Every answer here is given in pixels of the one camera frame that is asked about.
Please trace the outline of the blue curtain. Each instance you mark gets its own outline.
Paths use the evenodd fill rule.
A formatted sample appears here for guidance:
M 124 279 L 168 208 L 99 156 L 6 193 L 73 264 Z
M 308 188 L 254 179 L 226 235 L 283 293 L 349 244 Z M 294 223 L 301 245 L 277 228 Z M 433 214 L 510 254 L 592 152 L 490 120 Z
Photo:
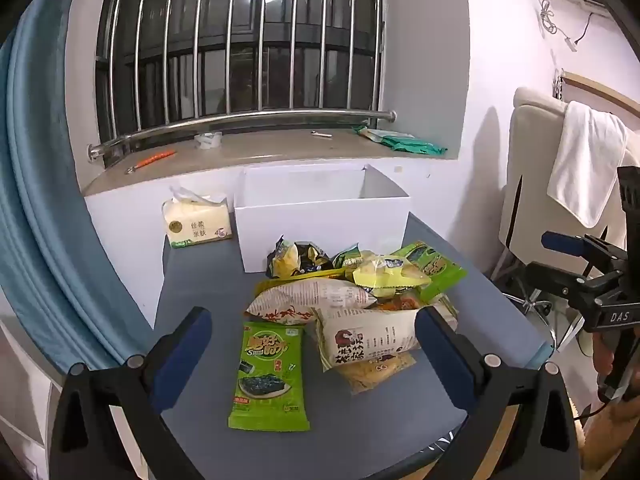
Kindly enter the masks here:
M 77 183 L 64 86 L 71 4 L 32 0 L 1 47 L 1 288 L 61 372 L 117 366 L 154 342 Z

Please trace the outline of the white storage box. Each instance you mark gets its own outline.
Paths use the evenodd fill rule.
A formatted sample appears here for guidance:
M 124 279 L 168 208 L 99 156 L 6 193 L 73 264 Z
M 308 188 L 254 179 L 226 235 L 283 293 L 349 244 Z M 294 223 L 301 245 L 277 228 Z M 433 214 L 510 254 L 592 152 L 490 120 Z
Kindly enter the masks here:
M 233 209 L 244 270 L 262 273 L 278 240 L 314 243 L 329 256 L 359 246 L 401 246 L 411 198 L 371 165 L 309 164 L 244 170 Z

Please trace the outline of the green seaweed snack pack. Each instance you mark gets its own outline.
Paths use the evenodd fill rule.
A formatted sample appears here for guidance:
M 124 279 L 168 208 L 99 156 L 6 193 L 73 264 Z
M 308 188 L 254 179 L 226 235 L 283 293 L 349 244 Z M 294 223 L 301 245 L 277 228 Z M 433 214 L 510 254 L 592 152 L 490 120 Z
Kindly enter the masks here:
M 304 402 L 303 329 L 245 322 L 228 427 L 262 432 L 310 429 Z

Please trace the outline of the white snack bag dark logo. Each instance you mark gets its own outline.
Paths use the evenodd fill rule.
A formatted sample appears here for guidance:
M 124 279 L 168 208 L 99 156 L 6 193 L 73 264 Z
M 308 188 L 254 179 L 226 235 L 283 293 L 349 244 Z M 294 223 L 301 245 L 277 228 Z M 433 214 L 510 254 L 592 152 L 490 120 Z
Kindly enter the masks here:
M 314 309 L 324 370 L 371 361 L 419 347 L 414 330 L 421 307 L 409 310 Z

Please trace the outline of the steel window guard rail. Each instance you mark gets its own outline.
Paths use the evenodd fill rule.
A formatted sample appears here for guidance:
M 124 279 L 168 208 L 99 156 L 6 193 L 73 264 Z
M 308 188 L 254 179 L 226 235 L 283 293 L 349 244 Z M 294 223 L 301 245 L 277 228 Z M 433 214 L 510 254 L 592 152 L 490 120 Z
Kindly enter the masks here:
M 91 160 L 210 130 L 393 122 L 386 0 L 104 0 Z

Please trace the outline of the green wet wipes pack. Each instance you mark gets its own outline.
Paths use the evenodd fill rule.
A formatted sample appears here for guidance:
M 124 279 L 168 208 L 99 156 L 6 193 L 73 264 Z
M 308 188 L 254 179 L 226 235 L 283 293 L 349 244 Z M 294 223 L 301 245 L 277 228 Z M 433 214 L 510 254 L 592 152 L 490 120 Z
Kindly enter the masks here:
M 409 133 L 371 129 L 366 126 L 355 127 L 354 131 L 376 144 L 386 146 L 394 152 L 410 153 L 426 156 L 444 156 L 447 149 Z

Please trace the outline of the clear wrapped cake snack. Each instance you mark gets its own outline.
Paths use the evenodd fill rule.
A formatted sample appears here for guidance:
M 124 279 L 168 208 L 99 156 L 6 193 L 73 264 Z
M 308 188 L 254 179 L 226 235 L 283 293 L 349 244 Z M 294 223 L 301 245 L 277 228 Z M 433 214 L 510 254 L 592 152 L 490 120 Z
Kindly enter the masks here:
M 359 394 L 376 388 L 394 375 L 412 367 L 416 359 L 410 352 L 397 356 L 345 364 L 337 367 L 337 373 L 346 379 L 352 394 Z

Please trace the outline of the white towel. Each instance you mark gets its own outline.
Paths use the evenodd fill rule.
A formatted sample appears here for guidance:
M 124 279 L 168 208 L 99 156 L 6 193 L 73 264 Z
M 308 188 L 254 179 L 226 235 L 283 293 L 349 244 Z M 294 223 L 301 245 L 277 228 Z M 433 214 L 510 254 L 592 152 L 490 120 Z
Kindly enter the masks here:
M 611 113 L 569 102 L 547 195 L 591 229 L 617 184 L 617 169 L 638 163 L 637 133 Z

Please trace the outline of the white red chips bag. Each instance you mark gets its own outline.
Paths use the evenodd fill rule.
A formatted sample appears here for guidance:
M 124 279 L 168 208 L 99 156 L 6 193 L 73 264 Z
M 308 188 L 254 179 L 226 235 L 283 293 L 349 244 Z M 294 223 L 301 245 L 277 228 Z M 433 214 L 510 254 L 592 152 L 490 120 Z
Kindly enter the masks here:
M 349 281 L 308 278 L 261 292 L 246 313 L 271 323 L 302 325 L 314 319 L 316 309 L 365 309 L 375 303 L 375 296 Z

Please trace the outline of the small white lighter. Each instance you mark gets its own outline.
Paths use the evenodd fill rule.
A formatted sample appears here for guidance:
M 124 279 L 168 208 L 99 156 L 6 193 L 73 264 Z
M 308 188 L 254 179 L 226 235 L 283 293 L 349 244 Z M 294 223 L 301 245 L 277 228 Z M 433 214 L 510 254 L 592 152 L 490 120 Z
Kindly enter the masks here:
M 320 132 L 320 131 L 316 131 L 316 130 L 312 130 L 311 131 L 311 135 L 312 136 L 318 136 L 318 138 L 323 138 L 323 139 L 332 139 L 332 133 L 325 133 L 325 132 Z

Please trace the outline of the black yellow chips bag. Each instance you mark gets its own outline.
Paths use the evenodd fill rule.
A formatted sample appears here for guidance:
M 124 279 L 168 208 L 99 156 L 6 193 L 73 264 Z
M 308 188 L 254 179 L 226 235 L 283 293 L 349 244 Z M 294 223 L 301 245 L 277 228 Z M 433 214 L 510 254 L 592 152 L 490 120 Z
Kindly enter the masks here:
M 309 242 L 290 242 L 280 237 L 267 256 L 268 278 L 292 278 L 300 274 L 330 270 L 329 256 L 317 245 Z

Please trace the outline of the orange beaded tool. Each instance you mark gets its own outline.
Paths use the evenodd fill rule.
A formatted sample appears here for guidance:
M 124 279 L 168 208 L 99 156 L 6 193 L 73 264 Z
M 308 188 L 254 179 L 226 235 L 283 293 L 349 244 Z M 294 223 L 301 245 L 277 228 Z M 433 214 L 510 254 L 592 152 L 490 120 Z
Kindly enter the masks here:
M 177 154 L 176 150 L 169 150 L 169 151 L 164 151 L 164 152 L 154 154 L 128 167 L 125 171 L 125 174 L 134 174 L 135 172 L 141 170 L 142 168 L 154 164 L 154 162 L 159 162 L 160 160 L 169 158 L 171 156 L 174 156 L 175 154 Z

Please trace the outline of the white tape roll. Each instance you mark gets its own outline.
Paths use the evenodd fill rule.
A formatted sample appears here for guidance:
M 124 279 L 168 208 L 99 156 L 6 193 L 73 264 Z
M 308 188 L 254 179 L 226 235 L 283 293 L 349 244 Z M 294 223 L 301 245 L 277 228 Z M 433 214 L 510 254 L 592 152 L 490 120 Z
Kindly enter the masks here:
M 199 150 L 216 150 L 221 147 L 222 133 L 219 131 L 200 133 L 194 136 L 194 140 Z

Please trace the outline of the green garlic flavour snack bag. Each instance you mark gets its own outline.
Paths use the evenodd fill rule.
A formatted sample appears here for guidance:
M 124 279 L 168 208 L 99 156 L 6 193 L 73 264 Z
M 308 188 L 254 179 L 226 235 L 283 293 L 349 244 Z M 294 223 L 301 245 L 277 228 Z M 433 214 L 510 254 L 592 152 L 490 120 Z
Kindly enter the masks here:
M 360 249 L 359 245 L 355 244 L 336 254 L 332 259 L 332 266 L 334 269 L 356 268 L 360 266 L 363 261 L 367 261 L 374 256 L 374 252 L 367 249 Z

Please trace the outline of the white office chair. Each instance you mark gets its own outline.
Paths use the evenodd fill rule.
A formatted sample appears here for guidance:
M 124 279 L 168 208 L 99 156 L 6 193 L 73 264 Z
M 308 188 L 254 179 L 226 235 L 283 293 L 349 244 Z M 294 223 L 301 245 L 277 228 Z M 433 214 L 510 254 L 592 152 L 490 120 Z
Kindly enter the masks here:
M 542 247 L 544 232 L 589 234 L 626 247 L 617 169 L 639 163 L 639 131 L 586 104 L 519 88 L 510 123 L 501 259 L 578 273 L 576 257 Z

